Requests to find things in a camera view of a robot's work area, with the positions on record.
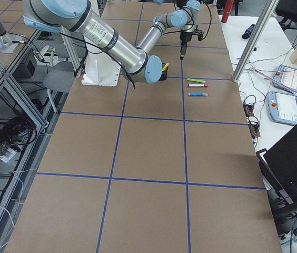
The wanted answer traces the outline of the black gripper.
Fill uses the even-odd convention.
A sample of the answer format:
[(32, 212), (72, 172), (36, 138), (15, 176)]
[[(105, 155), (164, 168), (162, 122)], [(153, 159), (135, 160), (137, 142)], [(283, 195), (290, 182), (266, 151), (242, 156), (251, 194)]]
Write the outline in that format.
[(187, 43), (190, 42), (191, 39), (192, 39), (192, 32), (180, 31), (180, 41), (181, 41), (180, 60), (184, 59), (186, 55), (186, 50), (187, 50)]

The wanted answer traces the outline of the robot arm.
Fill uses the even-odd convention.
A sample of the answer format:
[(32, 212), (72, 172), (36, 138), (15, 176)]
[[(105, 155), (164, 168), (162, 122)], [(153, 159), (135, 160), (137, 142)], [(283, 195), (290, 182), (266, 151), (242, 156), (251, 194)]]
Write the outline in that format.
[(174, 12), (156, 16), (138, 47), (134, 47), (93, 11), (90, 1), (23, 1), (27, 26), (52, 33), (66, 28), (82, 34), (119, 62), (124, 77), (133, 83), (155, 83), (161, 78), (163, 63), (158, 56), (149, 55), (150, 50), (168, 28), (179, 27), (182, 34), (191, 36), (199, 10), (199, 1), (187, 1)]
[(165, 2), (165, 0), (153, 0), (153, 2), (157, 5), (162, 5)]

